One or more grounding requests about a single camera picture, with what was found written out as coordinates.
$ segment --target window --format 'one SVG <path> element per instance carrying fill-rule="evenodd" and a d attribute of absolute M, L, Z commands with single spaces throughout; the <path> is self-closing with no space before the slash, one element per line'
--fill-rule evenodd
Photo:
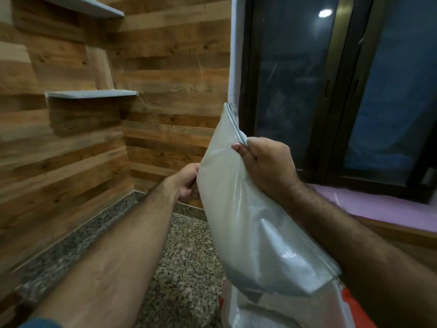
<path fill-rule="evenodd" d="M 307 182 L 427 202 L 437 0 L 247 2 L 242 130 L 288 144 Z"/>

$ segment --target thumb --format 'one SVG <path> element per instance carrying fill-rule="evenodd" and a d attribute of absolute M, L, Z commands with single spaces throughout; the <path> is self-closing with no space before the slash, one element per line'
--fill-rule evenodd
<path fill-rule="evenodd" d="M 231 148 L 238 154 L 240 154 L 241 158 L 243 159 L 244 165 L 249 171 L 253 171 L 256 168 L 257 159 L 247 147 L 240 143 L 233 143 L 231 145 Z"/>

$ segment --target white shelf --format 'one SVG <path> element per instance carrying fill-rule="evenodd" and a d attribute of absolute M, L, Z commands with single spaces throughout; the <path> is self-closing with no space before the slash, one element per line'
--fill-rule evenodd
<path fill-rule="evenodd" d="M 61 7 L 97 18 L 124 17 L 124 12 L 97 0 L 45 0 Z"/>
<path fill-rule="evenodd" d="M 99 91 L 58 91 L 46 92 L 46 97 L 64 98 L 64 99 L 91 99 L 91 98 L 109 98 L 109 97 L 127 97 L 138 95 L 137 91 L 128 90 L 99 90 Z"/>

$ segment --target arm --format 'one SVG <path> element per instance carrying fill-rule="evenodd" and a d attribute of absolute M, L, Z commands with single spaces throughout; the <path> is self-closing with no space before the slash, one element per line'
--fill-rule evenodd
<path fill-rule="evenodd" d="M 198 168 L 190 164 L 152 190 L 90 248 L 33 316 L 63 328 L 134 325 L 161 259 L 173 206 L 198 194 L 191 191 Z"/>
<path fill-rule="evenodd" d="M 299 181 L 290 149 L 267 138 L 233 144 L 254 183 L 339 263 L 378 327 L 437 327 L 437 275 Z"/>

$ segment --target zip lock bag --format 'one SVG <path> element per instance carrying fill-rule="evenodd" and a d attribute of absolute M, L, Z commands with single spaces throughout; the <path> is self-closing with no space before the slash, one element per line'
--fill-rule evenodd
<path fill-rule="evenodd" d="M 309 296 L 340 275 L 338 264 L 258 189 L 231 145 L 247 146 L 235 105 L 225 103 L 197 184 L 229 281 L 257 302 L 262 293 Z"/>

